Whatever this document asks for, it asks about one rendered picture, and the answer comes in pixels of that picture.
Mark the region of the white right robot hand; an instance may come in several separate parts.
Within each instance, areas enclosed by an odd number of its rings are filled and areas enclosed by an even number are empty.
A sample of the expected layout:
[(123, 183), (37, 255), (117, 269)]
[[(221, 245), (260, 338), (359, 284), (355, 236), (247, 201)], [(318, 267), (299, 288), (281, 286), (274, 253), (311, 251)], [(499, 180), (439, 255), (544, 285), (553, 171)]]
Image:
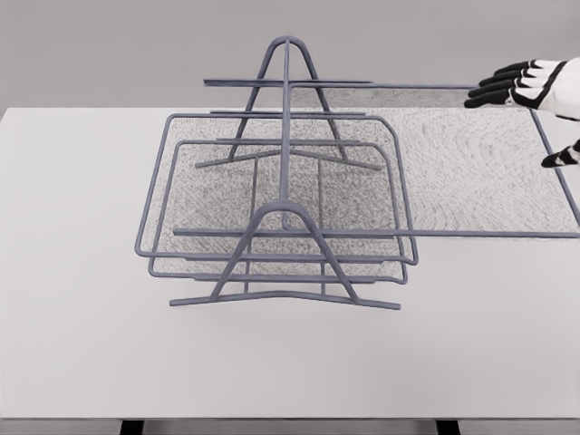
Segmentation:
[(529, 60), (496, 70), (468, 92), (467, 109), (516, 105), (580, 122), (580, 57), (564, 61)]

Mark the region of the large grey mesh folder tray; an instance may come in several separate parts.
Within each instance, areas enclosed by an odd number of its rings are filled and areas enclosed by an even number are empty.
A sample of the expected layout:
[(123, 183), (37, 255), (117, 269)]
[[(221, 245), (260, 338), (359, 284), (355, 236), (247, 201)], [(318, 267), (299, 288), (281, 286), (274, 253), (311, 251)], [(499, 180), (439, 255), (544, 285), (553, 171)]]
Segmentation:
[(296, 84), (300, 109), (367, 119), (396, 139), (412, 229), (420, 237), (580, 239), (580, 194), (541, 160), (553, 151), (530, 109), (467, 109), (461, 85)]

